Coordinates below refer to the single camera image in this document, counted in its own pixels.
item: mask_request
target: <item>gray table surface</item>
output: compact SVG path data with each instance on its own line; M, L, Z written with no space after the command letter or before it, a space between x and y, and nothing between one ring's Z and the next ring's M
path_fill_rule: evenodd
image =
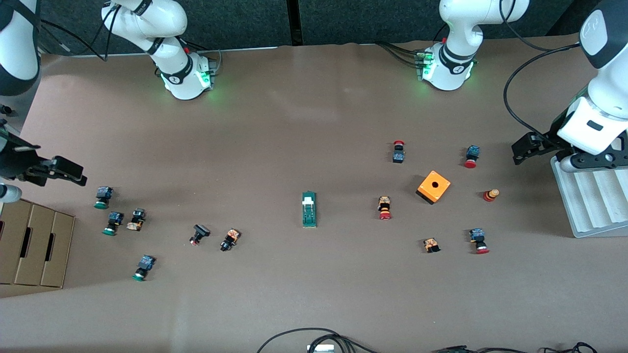
M469 81L440 92L376 46L227 52L215 90L190 102L172 98L148 57L55 59L22 136L84 165L89 182L22 185L78 218L66 288L0 300L0 350L254 352L320 326L379 352L579 340L625 351L627 239L574 239L549 157L511 160L526 130L502 88L535 54L486 41ZM594 73L578 49L545 58L513 83L512 106L545 130ZM390 160L396 139L402 165ZM482 148L474 170L462 166L471 144ZM435 205L414 194L431 170L452 182ZM140 233L100 233L100 185L116 189L110 210L147 210ZM492 204L480 196L490 188L502 192ZM306 190L316 229L301 227ZM377 218L380 195L392 198L389 221ZM212 237L191 247L197 223ZM231 227L242 238L222 253ZM474 254L474 227L489 254ZM441 252L424 252L429 237ZM143 254L158 260L138 283ZM267 350L304 352L317 335Z

